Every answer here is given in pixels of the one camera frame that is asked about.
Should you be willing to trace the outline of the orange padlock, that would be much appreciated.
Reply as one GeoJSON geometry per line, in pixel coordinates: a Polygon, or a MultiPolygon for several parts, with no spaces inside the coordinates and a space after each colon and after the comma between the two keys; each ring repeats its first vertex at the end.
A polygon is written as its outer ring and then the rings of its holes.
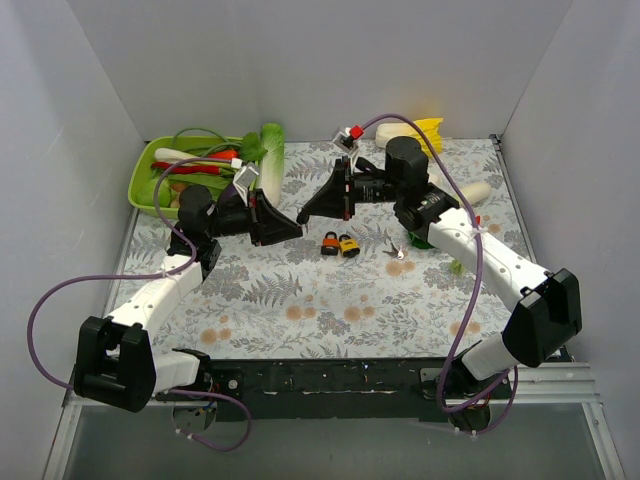
{"type": "Polygon", "coordinates": [[[324,256],[337,256],[340,253],[340,242],[335,232],[329,231],[325,234],[320,252],[324,256]]]}

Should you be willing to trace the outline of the yellow padlock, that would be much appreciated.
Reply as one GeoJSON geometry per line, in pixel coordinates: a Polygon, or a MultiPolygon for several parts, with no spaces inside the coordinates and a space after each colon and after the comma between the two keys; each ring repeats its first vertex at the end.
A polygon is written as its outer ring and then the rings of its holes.
{"type": "Polygon", "coordinates": [[[338,238],[340,251],[345,258],[354,258],[360,254],[358,242],[348,234],[340,235],[338,238]]]}

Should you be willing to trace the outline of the silver key bunch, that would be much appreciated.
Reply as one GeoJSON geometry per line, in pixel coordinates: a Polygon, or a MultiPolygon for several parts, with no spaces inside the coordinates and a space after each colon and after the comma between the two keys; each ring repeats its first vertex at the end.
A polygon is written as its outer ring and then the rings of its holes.
{"type": "Polygon", "coordinates": [[[405,257],[405,252],[401,248],[397,248],[392,242],[390,242],[389,245],[386,246],[383,253],[398,260],[403,260],[405,257]]]}

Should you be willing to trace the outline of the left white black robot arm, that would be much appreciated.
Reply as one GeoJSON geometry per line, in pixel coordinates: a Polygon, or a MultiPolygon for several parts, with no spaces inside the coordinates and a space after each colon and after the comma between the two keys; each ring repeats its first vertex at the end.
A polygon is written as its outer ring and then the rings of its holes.
{"type": "Polygon", "coordinates": [[[213,271],[222,236],[247,233],[255,246],[298,238],[302,228],[279,212],[260,189],[232,193],[216,204],[209,190],[187,187],[179,197],[178,221],[159,276],[103,318],[89,317],[79,331],[73,390],[85,398],[140,411],[156,393],[180,388],[205,398],[213,377],[208,355],[177,349],[156,355],[152,341],[185,296],[213,271]]]}

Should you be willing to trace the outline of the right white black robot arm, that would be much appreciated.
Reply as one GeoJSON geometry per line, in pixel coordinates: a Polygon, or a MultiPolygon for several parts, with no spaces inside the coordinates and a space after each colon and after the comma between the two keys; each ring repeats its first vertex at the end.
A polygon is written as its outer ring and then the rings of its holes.
{"type": "Polygon", "coordinates": [[[409,233],[459,261],[500,298],[510,313],[504,329],[456,353],[437,378],[442,394],[471,398],[517,365],[540,366],[581,331],[579,282],[569,270],[551,272],[482,230],[458,200],[430,182],[427,168],[426,153],[407,136],[387,143],[382,169],[344,156],[297,221],[348,220],[359,203],[390,202],[409,233]]]}

